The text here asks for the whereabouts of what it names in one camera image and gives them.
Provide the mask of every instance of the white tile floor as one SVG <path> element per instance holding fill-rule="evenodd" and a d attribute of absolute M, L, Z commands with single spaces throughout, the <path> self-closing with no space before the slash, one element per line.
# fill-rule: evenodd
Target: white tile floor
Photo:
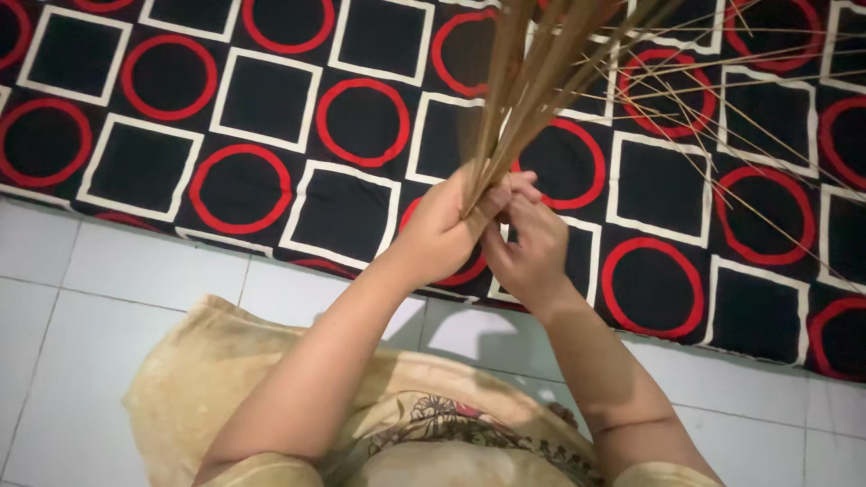
<path fill-rule="evenodd" d="M 0 199 L 3 487 L 146 485 L 120 397 L 203 293 L 309 326 L 344 280 Z M 866 387 L 624 335 L 730 487 L 866 485 Z M 413 296 L 384 344 L 573 407 L 538 323 Z"/>

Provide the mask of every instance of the right hand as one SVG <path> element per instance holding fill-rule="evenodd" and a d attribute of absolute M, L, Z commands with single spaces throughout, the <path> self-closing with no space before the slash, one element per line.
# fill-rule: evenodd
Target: right hand
<path fill-rule="evenodd" d="M 540 313 L 576 292 L 565 275 L 568 225 L 544 204 L 520 194 L 503 212 L 517 230 L 517 242 L 505 242 L 499 225 L 489 225 L 481 238 L 488 266 L 508 293 L 544 322 Z"/>

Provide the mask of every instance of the red circle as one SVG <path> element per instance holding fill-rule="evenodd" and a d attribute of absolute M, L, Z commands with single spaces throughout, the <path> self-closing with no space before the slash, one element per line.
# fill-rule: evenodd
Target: red circle
<path fill-rule="evenodd" d="M 679 51 L 673 49 L 647 49 L 641 54 L 637 55 L 637 57 L 632 57 L 631 61 L 625 66 L 623 69 L 622 75 L 619 77 L 618 86 L 620 91 L 623 93 L 623 96 L 629 95 L 629 80 L 631 79 L 631 73 L 634 72 L 635 68 L 643 62 L 650 59 L 676 59 L 680 64 L 695 64 L 695 58 L 690 55 L 684 55 Z M 700 68 L 692 69 L 692 75 L 695 79 L 703 86 L 710 87 L 712 83 L 710 83 L 707 75 L 704 74 L 703 70 Z M 635 122 L 637 124 L 652 133 L 657 135 L 667 134 L 671 139 L 677 139 L 679 137 L 686 137 L 687 135 L 692 135 L 695 132 L 700 132 L 707 126 L 707 120 L 711 120 L 713 118 L 713 114 L 715 113 L 715 94 L 711 91 L 712 88 L 707 88 L 703 90 L 703 103 L 701 105 L 701 118 L 697 120 L 693 120 L 689 127 L 662 127 L 657 125 L 653 120 L 650 120 L 646 115 L 640 113 L 635 107 L 631 104 L 626 103 L 625 111 L 628 112 L 632 117 L 635 117 Z"/>
<path fill-rule="evenodd" d="M 73 3 L 78 5 L 84 10 L 88 12 L 111 12 L 114 10 L 120 10 L 126 7 L 128 4 L 132 3 L 133 0 L 114 0 L 113 2 L 91 2 L 90 0 L 72 0 Z"/>
<path fill-rule="evenodd" d="M 9 7 L 12 10 L 12 14 L 18 19 L 18 39 L 15 41 L 15 46 L 12 47 L 12 50 L 5 57 L 0 58 L 0 69 L 3 69 L 18 61 L 18 58 L 24 55 L 24 51 L 27 50 L 27 46 L 30 44 L 30 33 L 33 26 L 30 25 L 30 17 L 27 15 L 27 11 L 18 3 L 18 0 L 0 0 L 0 5 Z"/>
<path fill-rule="evenodd" d="M 694 299 L 692 301 L 692 310 L 682 325 L 663 331 L 644 328 L 629 319 L 629 317 L 626 316 L 623 310 L 619 307 L 617 298 L 613 295 L 613 271 L 617 267 L 619 259 L 636 249 L 655 249 L 664 252 L 671 256 L 671 258 L 674 259 L 674 262 L 680 264 L 680 267 L 682 267 L 682 270 L 686 273 L 688 282 L 692 285 L 692 295 Z M 657 336 L 658 338 L 675 339 L 685 336 L 695 330 L 703 316 L 704 295 L 703 287 L 701 286 L 701 275 L 698 274 L 698 270 L 695 269 L 695 266 L 682 253 L 680 253 L 679 250 L 675 249 L 673 245 L 662 242 L 661 240 L 656 240 L 655 238 L 637 237 L 619 244 L 610 255 L 607 256 L 607 260 L 604 262 L 604 268 L 601 272 L 601 286 L 604 291 L 604 302 L 607 303 L 607 307 L 611 310 L 613 317 L 619 321 L 619 324 L 622 325 L 623 328 L 635 333 L 648 334 L 651 336 Z"/>
<path fill-rule="evenodd" d="M 595 164 L 595 174 L 592 176 L 592 187 L 590 187 L 589 191 L 584 193 L 581 196 L 578 196 L 574 199 L 553 199 L 549 198 L 547 195 L 541 196 L 541 203 L 553 208 L 554 210 L 574 210 L 576 208 L 580 208 L 588 205 L 595 198 L 598 198 L 598 195 L 601 194 L 601 191 L 604 189 L 604 178 L 606 176 L 604 169 L 604 154 L 601 151 L 601 147 L 598 146 L 598 143 L 592 136 L 586 132 L 586 130 L 570 121 L 562 120 L 562 119 L 553 119 L 550 123 L 551 127 L 557 127 L 565 129 L 575 135 L 577 135 L 581 140 L 584 141 L 587 147 L 589 147 L 590 152 L 592 153 L 592 162 Z M 512 172 L 520 172 L 520 161 L 518 159 L 514 160 L 514 164 L 511 166 Z"/>
<path fill-rule="evenodd" d="M 78 153 L 72 159 L 66 167 L 61 169 L 59 172 L 51 174 L 50 176 L 28 176 L 26 174 L 21 174 L 16 168 L 12 167 L 9 160 L 6 159 L 6 133 L 9 131 L 9 127 L 12 126 L 18 119 L 22 117 L 22 115 L 27 112 L 32 112 L 37 108 L 56 108 L 63 112 L 69 114 L 73 120 L 78 124 L 78 128 L 81 131 L 81 146 L 78 149 Z M 87 117 L 81 110 L 64 100 L 57 100 L 56 98 L 42 98 L 41 100 L 32 100 L 26 103 L 23 103 L 20 107 L 12 110 L 5 118 L 0 120 L 0 172 L 9 176 L 10 179 L 15 181 L 20 186 L 29 186 L 29 187 L 42 187 L 42 186 L 51 186 L 56 185 L 65 181 L 69 176 L 78 170 L 84 161 L 87 160 L 87 155 L 90 154 L 90 146 L 93 143 L 93 134 L 90 132 L 90 122 L 87 120 Z"/>
<path fill-rule="evenodd" d="M 824 155 L 833 164 L 833 167 L 847 178 L 850 182 L 861 188 L 866 188 L 866 176 L 861 176 L 848 167 L 843 161 L 839 153 L 836 152 L 836 143 L 833 141 L 833 124 L 836 123 L 836 118 L 842 112 L 852 108 L 866 108 L 866 96 L 849 98 L 847 100 L 837 101 L 830 105 L 824 114 L 821 115 L 821 134 L 818 140 L 821 141 L 821 148 L 824 150 Z"/>
<path fill-rule="evenodd" d="M 733 0 L 732 5 L 725 10 L 725 37 L 728 43 L 742 55 L 754 55 L 746 46 L 746 43 L 740 38 L 740 34 L 736 31 L 737 9 L 747 0 Z M 818 49 L 824 44 L 824 34 L 821 27 L 821 20 L 818 18 L 818 13 L 811 6 L 808 0 L 791 0 L 791 3 L 797 5 L 806 15 L 806 21 L 809 23 L 812 31 L 811 39 L 807 44 L 809 47 L 803 50 L 803 57 L 779 61 L 753 61 L 751 62 L 756 68 L 766 69 L 767 71 L 775 71 L 784 73 L 792 69 L 799 68 L 812 59 L 811 55 L 815 55 Z"/>
<path fill-rule="evenodd" d="M 227 224 L 223 220 L 213 216 L 210 211 L 208 211 L 207 207 L 204 206 L 204 202 L 202 201 L 201 190 L 202 185 L 204 184 L 204 179 L 208 175 L 208 171 L 210 171 L 211 167 L 213 167 L 217 162 L 235 154 L 254 154 L 265 159 L 280 177 L 280 191 L 282 192 L 280 199 L 277 200 L 270 213 L 265 215 L 261 220 L 255 221 L 251 224 Z M 252 233 L 264 229 L 268 225 L 272 224 L 280 217 L 283 210 L 286 209 L 288 202 L 292 200 L 291 180 L 288 177 L 286 167 L 282 164 L 282 161 L 274 155 L 274 153 L 264 147 L 254 146 L 252 144 L 238 144 L 236 146 L 228 146 L 220 149 L 204 160 L 202 165 L 200 165 L 196 170 L 195 177 L 192 178 L 192 184 L 190 185 L 190 200 L 192 200 L 192 206 L 196 209 L 198 216 L 211 228 L 217 229 L 222 233 L 230 234 Z"/>
<path fill-rule="evenodd" d="M 391 98 L 391 101 L 394 102 L 394 106 L 397 107 L 397 116 L 400 119 L 400 129 L 397 132 L 397 140 L 394 142 L 393 146 L 388 147 L 388 149 L 385 150 L 385 153 L 378 157 L 361 157 L 349 153 L 342 147 L 338 146 L 331 138 L 331 134 L 327 131 L 327 109 L 331 106 L 333 99 L 337 98 L 338 94 L 343 93 L 349 88 L 375 89 L 385 94 L 388 98 Z M 353 162 L 358 166 L 379 167 L 397 157 L 397 154 L 406 147 L 406 141 L 409 140 L 409 109 L 406 108 L 406 104 L 403 102 L 403 99 L 400 98 L 400 93 L 381 81 L 371 80 L 369 78 L 344 80 L 333 85 L 331 89 L 327 90 L 325 94 L 322 95 L 322 99 L 319 102 L 319 111 L 316 113 L 316 127 L 319 129 L 319 136 L 321 137 L 322 142 L 331 150 L 332 153 L 335 153 L 341 158 Z"/>
<path fill-rule="evenodd" d="M 249 32 L 249 36 L 253 38 L 254 41 L 258 42 L 260 46 L 265 49 L 270 49 L 274 52 L 280 54 L 299 54 L 302 52 L 307 52 L 310 49 L 318 48 L 327 37 L 331 34 L 331 29 L 333 28 L 333 1 L 332 0 L 321 0 L 322 9 L 325 12 L 325 18 L 322 19 L 322 27 L 319 29 L 319 32 L 310 39 L 309 41 L 302 42 L 300 44 L 279 44 L 277 42 L 271 41 L 267 37 L 262 34 L 259 28 L 255 25 L 255 19 L 253 18 L 253 2 L 255 0 L 244 0 L 243 2 L 243 10 L 241 15 L 243 16 L 243 25 L 246 26 L 247 32 Z"/>
<path fill-rule="evenodd" d="M 838 372 L 830 364 L 830 360 L 827 359 L 827 354 L 824 351 L 824 326 L 828 321 L 849 309 L 866 309 L 866 299 L 862 297 L 846 297 L 830 303 L 827 308 L 824 308 L 812 318 L 812 322 L 809 325 L 809 341 L 812 344 L 812 350 L 815 351 L 815 362 L 818 365 L 820 373 L 841 380 L 863 380 L 863 377 Z"/>
<path fill-rule="evenodd" d="M 118 213 L 117 211 L 104 211 L 102 213 L 97 213 L 94 215 L 94 218 L 98 218 L 100 220 L 105 220 L 107 222 L 114 222 L 116 224 L 127 224 L 130 226 L 143 228 L 145 230 L 155 231 L 157 233 L 165 234 L 164 231 L 162 231 L 162 230 L 160 230 L 154 226 L 150 226 L 149 224 L 142 222 L 141 220 L 137 219 L 136 217 L 133 217 L 131 215 L 127 215 L 125 213 Z"/>
<path fill-rule="evenodd" d="M 468 87 L 458 80 L 454 79 L 454 76 L 448 72 L 445 68 L 445 63 L 442 60 L 442 45 L 445 42 L 445 38 L 451 33 L 451 30 L 454 27 L 460 25 L 461 23 L 466 22 L 480 22 L 485 19 L 496 18 L 496 9 L 485 9 L 477 12 L 469 12 L 467 14 L 459 14 L 451 17 L 446 23 L 443 24 L 439 31 L 436 32 L 436 36 L 433 37 L 433 47 L 430 55 L 433 58 L 433 68 L 436 70 L 436 73 L 439 74 L 439 77 L 442 78 L 442 81 L 445 81 L 445 84 L 448 85 L 449 88 L 453 89 L 459 94 L 468 97 L 475 97 L 479 94 L 483 94 L 487 91 L 487 83 L 480 83 L 473 87 Z"/>
<path fill-rule="evenodd" d="M 715 198 L 715 211 L 719 215 L 721 226 L 725 229 L 725 239 L 727 240 L 727 244 L 730 245 L 732 249 L 736 250 L 737 253 L 754 263 L 763 265 L 785 265 L 788 263 L 795 263 L 806 255 L 805 249 L 810 249 L 812 243 L 815 241 L 815 217 L 812 215 L 809 198 L 806 197 L 803 188 L 797 185 L 793 179 L 788 178 L 779 171 L 762 167 L 759 172 L 751 166 L 741 167 L 740 169 L 731 171 L 719 181 L 719 186 L 730 189 L 730 186 L 740 179 L 758 176 L 779 183 L 788 190 L 795 200 L 797 200 L 797 205 L 799 205 L 800 211 L 803 213 L 803 236 L 800 238 L 800 245 L 802 245 L 802 247 L 798 245 L 797 247 L 794 247 L 793 250 L 784 254 L 759 254 L 740 243 L 734 235 L 734 231 L 731 230 L 730 223 L 727 221 L 727 208 L 721 196 L 722 192 L 719 191 L 713 193 Z"/>
<path fill-rule="evenodd" d="M 409 203 L 409 206 L 406 207 L 406 212 L 403 214 L 403 217 L 400 218 L 400 226 L 397 228 L 397 233 L 403 231 L 403 227 L 409 223 L 409 220 L 412 218 L 412 213 L 414 213 L 415 209 L 418 207 L 418 203 L 421 203 L 421 198 L 416 198 L 415 201 Z M 464 284 L 478 277 L 486 267 L 487 259 L 484 257 L 484 253 L 482 252 L 478 256 L 478 260 L 472 264 L 472 267 L 466 269 L 460 274 L 454 274 L 453 276 L 442 279 L 442 281 L 435 282 L 435 284 L 439 284 L 440 286 L 456 286 L 458 284 Z"/>
<path fill-rule="evenodd" d="M 302 267 L 323 267 L 325 269 L 332 270 L 343 277 L 348 277 L 349 279 L 355 279 L 356 277 L 358 277 L 353 273 L 349 272 L 348 270 L 341 268 L 339 265 L 325 259 L 301 259 L 291 261 L 289 263 L 300 265 Z"/>
<path fill-rule="evenodd" d="M 192 103 L 192 105 L 189 105 L 186 108 L 181 108 L 180 110 L 165 111 L 151 107 L 141 100 L 139 94 L 135 92 L 135 87 L 132 84 L 132 69 L 135 68 L 135 63 L 139 61 L 139 58 L 148 49 L 162 44 L 180 44 L 190 48 L 204 63 L 204 71 L 208 78 L 207 82 L 204 84 L 204 91 L 201 96 Z M 120 84 L 123 86 L 123 93 L 126 95 L 126 98 L 130 103 L 132 103 L 132 106 L 136 107 L 142 114 L 153 117 L 157 120 L 185 119 L 207 105 L 208 101 L 210 101 L 210 97 L 213 96 L 214 92 L 217 90 L 217 64 L 214 62 L 213 56 L 210 55 L 210 52 L 208 52 L 207 49 L 190 38 L 178 36 L 177 34 L 156 36 L 142 42 L 132 50 L 129 57 L 126 58 L 126 63 L 123 65 L 123 74 L 120 76 Z"/>

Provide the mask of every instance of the white square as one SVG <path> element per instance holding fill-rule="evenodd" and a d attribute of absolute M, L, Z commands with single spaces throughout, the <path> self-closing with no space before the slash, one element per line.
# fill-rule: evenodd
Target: white square
<path fill-rule="evenodd" d="M 746 75 L 758 81 L 772 81 L 782 88 L 802 89 L 809 94 L 809 110 L 806 115 L 806 137 L 809 143 L 809 167 L 802 167 L 792 164 L 782 159 L 769 157 L 762 153 L 750 153 L 742 149 L 734 149 L 727 144 L 727 102 L 725 101 L 725 86 L 727 84 L 727 75 L 735 73 L 738 75 Z M 818 177 L 818 111 L 815 109 L 815 87 L 805 81 L 786 81 L 784 78 L 779 78 L 776 75 L 752 71 L 745 66 L 724 65 L 721 67 L 721 114 L 719 116 L 719 143 L 716 146 L 716 151 L 732 155 L 736 158 L 751 160 L 752 162 L 760 162 L 768 166 L 779 169 L 795 172 L 797 174 L 809 177 Z"/>
<path fill-rule="evenodd" d="M 33 68 L 33 62 L 39 54 L 39 46 L 42 44 L 42 38 L 45 36 L 45 29 L 48 27 L 48 20 L 52 15 L 65 16 L 82 20 L 84 22 L 98 23 L 108 27 L 114 27 L 120 30 L 120 39 L 117 42 L 117 48 L 114 50 L 114 57 L 111 61 L 111 66 L 108 68 L 108 76 L 106 76 L 106 84 L 102 87 L 100 96 L 91 94 L 83 94 L 77 91 L 68 90 L 65 88 L 53 87 L 44 83 L 38 83 L 29 79 L 30 70 Z M 132 32 L 132 24 L 114 20 L 111 18 L 92 16 L 75 10 L 62 9 L 54 5 L 45 5 L 42 9 L 42 16 L 39 17 L 39 23 L 36 25 L 36 30 L 33 33 L 33 41 L 24 57 L 24 63 L 21 66 L 21 72 L 18 73 L 18 86 L 32 88 L 43 91 L 56 96 L 63 96 L 72 100 L 85 101 L 93 103 L 101 107 L 107 107 L 108 101 L 111 99 L 111 93 L 114 90 L 114 81 L 117 79 L 117 74 L 120 71 L 120 64 L 123 62 L 123 53 L 126 51 L 126 44 L 129 42 L 129 35 Z"/>
<path fill-rule="evenodd" d="M 797 290 L 798 306 L 797 316 L 800 318 L 799 342 L 797 346 L 797 361 L 793 365 L 803 365 L 806 354 L 809 352 L 809 333 L 806 331 L 806 318 L 809 316 L 809 284 L 800 282 L 790 277 L 785 277 L 775 272 L 757 267 L 751 267 L 723 259 L 713 255 L 709 270 L 709 314 L 707 318 L 707 333 L 699 345 L 708 347 L 713 341 L 713 319 L 715 318 L 715 300 L 719 290 L 719 267 L 729 269 L 741 274 L 759 277 L 767 281 L 775 282 L 781 286 L 787 286 Z"/>
<path fill-rule="evenodd" d="M 427 68 L 427 54 L 430 50 L 430 34 L 433 32 L 433 12 L 436 9 L 436 6 L 432 3 L 418 2 L 417 0 L 379 1 L 397 3 L 399 5 L 413 7 L 424 12 L 424 26 L 421 31 L 421 44 L 418 50 L 415 75 L 406 76 L 392 73 L 391 71 L 384 71 L 382 69 L 365 68 L 364 66 L 356 66 L 354 64 L 349 64 L 348 62 L 343 62 L 339 59 L 339 52 L 343 47 L 343 35 L 346 33 L 346 24 L 349 22 L 349 9 L 352 7 L 352 0 L 343 0 L 342 4 L 339 7 L 339 16 L 337 17 L 337 29 L 334 31 L 331 55 L 328 57 L 327 65 L 331 68 L 343 69 L 345 71 L 350 71 L 359 75 L 382 78 L 383 80 L 402 81 L 404 83 L 409 83 L 410 85 L 420 87 L 424 79 L 424 70 Z"/>
<path fill-rule="evenodd" d="M 310 87 L 307 90 L 307 104 L 304 106 L 303 119 L 301 120 L 301 133 L 299 133 L 297 140 L 277 139 L 276 137 L 271 137 L 269 135 L 262 135 L 260 133 L 248 132 L 239 128 L 226 127 L 222 125 L 225 99 L 229 95 L 231 77 L 235 73 L 235 65 L 238 56 L 257 59 L 259 61 L 272 62 L 274 64 L 281 64 L 282 66 L 288 66 L 290 68 L 302 69 L 313 74 L 313 77 L 310 79 Z M 295 61 L 294 59 L 279 57 L 278 55 L 263 54 L 248 49 L 231 48 L 231 51 L 229 51 L 229 59 L 225 63 L 225 70 L 223 71 L 223 79 L 220 82 L 219 91 L 216 92 L 216 105 L 214 105 L 213 116 L 210 118 L 210 131 L 221 133 L 223 135 L 231 135 L 232 137 L 240 139 L 252 140 L 253 142 L 260 142 L 262 144 L 269 144 L 271 146 L 295 151 L 297 153 L 304 153 L 307 151 L 307 137 L 310 134 L 310 124 L 313 122 L 313 111 L 316 108 L 316 93 L 319 92 L 321 77 L 322 68 L 319 66 Z"/>
<path fill-rule="evenodd" d="M 56 196 L 51 196 L 49 194 L 43 194 L 40 192 L 32 192 L 30 190 L 24 190 L 22 188 L 17 188 L 9 185 L 0 185 L 0 194 L 11 194 L 13 196 L 18 196 L 21 198 L 29 198 L 34 199 L 36 201 L 41 201 L 43 203 L 48 203 L 49 205 L 57 205 L 66 211 L 76 212 L 72 209 L 72 206 L 66 199 L 58 198 Z"/>
<path fill-rule="evenodd" d="M 472 108 L 483 107 L 484 99 L 475 98 L 466 100 L 464 98 L 456 98 L 440 93 L 423 92 L 421 94 L 421 102 L 418 104 L 418 113 L 415 116 L 415 129 L 412 132 L 412 145 L 409 149 L 409 164 L 406 166 L 406 178 L 409 181 L 424 183 L 426 185 L 435 185 L 443 182 L 445 179 L 437 178 L 436 176 L 428 176 L 427 174 L 418 173 L 418 157 L 421 154 L 421 144 L 424 136 L 424 122 L 427 120 L 427 108 L 430 102 L 448 103 L 458 107 Z"/>
<path fill-rule="evenodd" d="M 379 256 L 391 245 L 391 240 L 394 238 L 394 230 L 397 229 L 397 206 L 400 201 L 400 183 L 391 181 L 390 179 L 380 178 L 378 176 L 371 176 L 370 174 L 358 171 L 353 167 L 312 159 L 307 161 L 307 166 L 304 168 L 304 175 L 301 177 L 300 183 L 298 183 L 297 199 L 294 201 L 294 205 L 292 205 L 292 212 L 288 216 L 288 224 L 286 224 L 286 229 L 283 231 L 282 237 L 280 238 L 280 246 L 286 249 L 298 250 L 315 256 L 324 257 L 325 259 L 354 267 L 355 269 L 366 269 L 369 264 L 367 262 L 338 254 L 333 250 L 322 249 L 321 247 L 292 240 L 294 229 L 298 226 L 298 220 L 301 218 L 301 209 L 304 207 L 304 203 L 307 202 L 307 187 L 310 185 L 310 181 L 313 180 L 313 174 L 316 171 L 340 172 L 391 190 L 391 195 L 388 198 L 388 214 L 385 220 L 385 232 L 382 234 L 382 241 L 379 243 L 376 256 Z"/>
<path fill-rule="evenodd" d="M 631 14 L 631 5 L 629 5 L 629 15 Z M 525 52 L 524 55 L 529 54 L 529 48 L 532 45 L 535 32 L 538 30 L 538 24 L 529 21 L 529 27 L 527 27 L 527 39 L 525 42 Z M 610 38 L 607 36 L 599 36 L 598 34 L 590 35 L 590 40 L 597 44 L 605 44 L 608 42 Z M 619 42 L 614 42 L 611 49 L 611 56 L 608 58 L 607 62 L 602 62 L 602 64 L 598 67 L 603 71 L 607 71 L 607 89 L 604 94 L 607 99 L 604 102 L 604 114 L 588 114 L 586 112 L 580 112 L 579 110 L 573 110 L 571 108 L 557 108 L 556 114 L 562 117 L 568 117 L 574 120 L 582 120 L 582 121 L 590 121 L 595 122 L 606 127 L 611 127 L 613 125 L 613 106 L 614 106 L 614 96 L 617 91 L 617 69 L 619 68 Z"/>
<path fill-rule="evenodd" d="M 193 29 L 192 27 L 185 27 L 184 25 L 177 25 L 176 23 L 152 19 L 151 10 L 153 10 L 153 2 L 155 1 L 156 0 L 145 0 L 145 4 L 141 7 L 139 23 L 159 29 L 170 30 L 172 32 L 179 32 L 180 34 L 186 34 L 188 36 L 202 37 L 203 39 L 211 39 L 212 41 L 219 42 L 231 41 L 231 33 L 234 32 L 235 23 L 237 22 L 237 12 L 241 8 L 241 0 L 232 0 L 231 5 L 229 6 L 229 15 L 225 19 L 225 28 L 223 29 L 223 32 L 210 32 L 208 30 Z"/>
<path fill-rule="evenodd" d="M 11 93 L 11 88 L 0 86 L 0 115 L 3 115 L 3 107 L 6 106 L 6 101 Z"/>
<path fill-rule="evenodd" d="M 238 240 L 237 238 L 232 237 L 224 237 L 222 235 L 214 235 L 213 233 L 208 233 L 206 231 L 198 231 L 189 228 L 180 228 L 175 227 L 174 231 L 177 232 L 178 237 L 183 238 L 183 240 L 189 240 L 190 242 L 196 242 L 192 238 L 200 238 L 202 240 L 211 240 L 213 242 L 219 242 L 221 244 L 234 245 L 236 247 L 241 247 L 242 249 L 252 250 L 254 252 L 261 252 L 265 255 L 265 257 L 272 259 L 274 258 L 274 248 L 266 247 L 264 245 L 259 245 L 258 243 L 244 242 L 243 240 Z"/>
<path fill-rule="evenodd" d="M 830 2 L 830 18 L 827 20 L 827 36 L 824 38 L 824 55 L 821 56 L 821 77 L 819 82 L 829 87 L 847 89 L 866 94 L 866 86 L 830 78 L 833 67 L 833 51 L 836 49 L 836 37 L 839 30 L 839 13 L 842 9 L 866 16 L 866 7 L 855 5 L 848 0 Z"/>
<path fill-rule="evenodd" d="M 114 128 L 115 123 L 128 125 L 130 127 L 137 127 L 144 130 L 150 130 L 152 132 L 162 133 L 165 135 L 170 135 L 172 137 L 181 137 L 183 139 L 192 140 L 190 153 L 187 156 L 186 161 L 184 162 L 184 170 L 183 172 L 181 172 L 178 185 L 175 186 L 174 192 L 171 195 L 171 205 L 169 206 L 168 211 L 162 212 L 156 210 L 148 210 L 146 208 L 140 208 L 138 206 L 133 206 L 126 203 L 120 203 L 118 201 L 112 201 L 111 199 L 94 196 L 88 193 L 90 191 L 90 185 L 93 183 L 94 173 L 96 172 L 96 168 L 99 166 L 100 161 L 102 160 L 102 154 L 103 152 L 105 152 L 106 144 L 108 144 L 108 139 L 111 137 L 111 132 Z M 90 162 L 87 164 L 87 170 L 84 172 L 84 177 L 81 180 L 81 186 L 78 188 L 78 195 L 76 196 L 76 198 L 79 201 L 84 201 L 93 205 L 104 206 L 106 208 L 111 208 L 112 210 L 116 211 L 131 213 L 140 217 L 153 218 L 154 220 L 160 220 L 164 222 L 172 222 L 174 221 L 174 217 L 178 214 L 181 197 L 184 193 L 184 190 L 186 189 L 186 185 L 190 182 L 190 177 L 192 176 L 192 168 L 196 164 L 196 159 L 198 159 L 198 151 L 202 148 L 202 140 L 204 140 L 204 136 L 201 133 L 194 133 L 187 130 L 181 130 L 179 128 L 167 127 L 149 121 L 125 117 L 123 115 L 108 114 L 108 117 L 106 118 L 106 124 L 104 127 L 102 127 L 102 133 L 100 133 L 100 139 L 96 142 L 94 155 L 90 158 Z"/>
<path fill-rule="evenodd" d="M 629 14 L 637 7 L 637 0 L 629 0 Z M 709 45 L 700 45 L 695 41 L 682 41 L 674 37 L 664 37 L 655 34 L 639 34 L 636 30 L 629 31 L 629 36 L 635 37 L 636 41 L 650 41 L 662 46 L 670 46 L 683 51 L 691 49 L 702 55 L 716 55 L 721 52 L 721 32 L 725 22 L 725 0 L 715 1 L 713 13 L 713 33 L 710 35 Z"/>
<path fill-rule="evenodd" d="M 590 278 L 589 285 L 586 288 L 585 299 L 586 302 L 590 303 L 590 306 L 595 307 L 596 288 L 598 287 L 598 254 L 599 249 L 601 248 L 601 225 L 591 224 L 589 222 L 578 220 L 576 218 L 563 217 L 562 215 L 558 216 L 562 218 L 562 221 L 564 221 L 569 226 L 572 226 L 582 231 L 589 231 L 592 234 L 592 243 L 590 248 Z M 509 225 L 501 224 L 499 226 L 499 229 L 500 233 L 502 234 L 502 238 L 508 240 Z M 496 280 L 496 276 L 494 276 L 493 280 L 490 282 L 490 290 L 488 291 L 488 297 L 502 301 L 516 302 L 520 304 L 520 301 L 518 301 L 517 298 L 508 293 L 502 292 L 502 288 L 499 284 L 499 281 Z"/>
<path fill-rule="evenodd" d="M 849 282 L 840 277 L 832 276 L 827 267 L 833 267 L 830 262 L 830 204 L 833 197 L 847 198 L 862 203 L 866 201 L 866 193 L 846 190 L 835 186 L 821 185 L 821 228 L 818 232 L 818 256 L 821 257 L 821 270 L 818 272 L 818 282 L 829 284 L 846 291 L 855 290 L 866 295 L 866 282 Z"/>
<path fill-rule="evenodd" d="M 700 235 L 689 235 L 687 233 L 669 230 L 666 228 L 655 226 L 653 224 L 646 224 L 644 222 L 639 222 L 630 218 L 622 218 L 617 215 L 617 208 L 619 206 L 619 166 L 620 159 L 623 156 L 623 142 L 626 140 L 628 140 L 629 142 L 646 144 L 648 146 L 661 147 L 662 149 L 675 151 L 677 153 L 680 153 L 681 155 L 682 153 L 697 155 L 707 160 L 707 168 L 703 174 L 703 192 L 701 195 Z M 677 242 L 683 242 L 684 244 L 697 245 L 699 247 L 702 247 L 703 249 L 706 249 L 709 241 L 710 211 L 712 210 L 713 206 L 712 188 L 709 184 L 710 173 L 713 169 L 711 161 L 712 158 L 710 154 L 704 152 L 704 150 L 698 146 L 691 146 L 689 144 L 677 144 L 670 140 L 653 139 L 652 137 L 647 137 L 645 135 L 639 135 L 636 133 L 619 131 L 614 132 L 613 149 L 611 150 L 611 191 L 608 194 L 607 201 L 607 223 L 617 224 L 626 228 L 640 230 L 645 233 L 651 233 L 653 235 L 658 235 L 659 237 L 669 238 L 671 240 L 676 240 Z"/>

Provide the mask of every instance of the black square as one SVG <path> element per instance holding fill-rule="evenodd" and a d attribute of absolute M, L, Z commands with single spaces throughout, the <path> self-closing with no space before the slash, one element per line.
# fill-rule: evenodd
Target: black square
<path fill-rule="evenodd" d="M 386 0 L 352 0 L 339 61 L 414 77 L 425 15 Z"/>
<path fill-rule="evenodd" d="M 861 200 L 830 197 L 827 232 L 830 266 L 852 282 L 866 283 L 866 206 Z"/>
<path fill-rule="evenodd" d="M 114 123 L 88 194 L 167 213 L 193 141 Z"/>
<path fill-rule="evenodd" d="M 416 172 L 424 176 L 447 179 L 460 167 L 462 153 L 469 144 L 481 119 L 482 107 L 458 107 L 430 100 L 424 130 L 421 134 Z"/>
<path fill-rule="evenodd" d="M 565 275 L 586 299 L 590 289 L 593 232 L 568 225 L 568 253 L 565 255 Z"/>
<path fill-rule="evenodd" d="M 296 142 L 312 82 L 310 71 L 239 55 L 220 124 Z"/>
<path fill-rule="evenodd" d="M 799 291 L 719 267 L 712 347 L 785 363 L 797 361 Z"/>
<path fill-rule="evenodd" d="M 707 158 L 666 147 L 623 140 L 619 158 L 617 216 L 688 236 L 701 235 L 705 217 Z"/>
<path fill-rule="evenodd" d="M 858 14 L 856 11 L 849 8 L 839 9 L 839 24 L 837 32 L 843 33 L 861 33 L 866 32 L 866 15 Z M 862 36 L 847 37 L 845 34 L 838 34 L 836 43 L 833 45 L 833 52 L 842 54 L 833 55 L 829 60 L 824 62 L 830 63 L 830 73 L 846 73 L 849 71 L 862 71 L 866 65 L 866 39 Z M 834 76 L 833 81 L 844 81 L 859 85 L 863 88 L 859 91 L 866 90 L 866 75 L 845 75 Z"/>
<path fill-rule="evenodd" d="M 122 34 L 116 27 L 50 15 L 28 79 L 99 97 Z"/>
<path fill-rule="evenodd" d="M 724 80 L 727 85 L 750 81 L 756 80 L 752 76 L 732 72 L 728 72 Z M 810 112 L 815 109 L 814 98 L 809 91 L 783 87 L 771 82 L 728 86 L 725 88 L 725 101 L 752 120 L 747 120 L 730 106 L 721 107 L 725 110 L 729 146 L 747 153 L 765 155 L 766 152 L 776 159 L 795 166 L 809 167 L 808 162 L 767 134 L 767 132 L 771 133 L 776 139 L 808 159 L 810 154 L 808 119 Z M 764 149 L 765 152 L 761 152 L 756 147 Z"/>
<path fill-rule="evenodd" d="M 222 34 L 232 0 L 153 0 L 150 18 Z"/>
<path fill-rule="evenodd" d="M 314 171 L 292 241 L 372 262 L 385 233 L 391 191 L 350 174 Z"/>

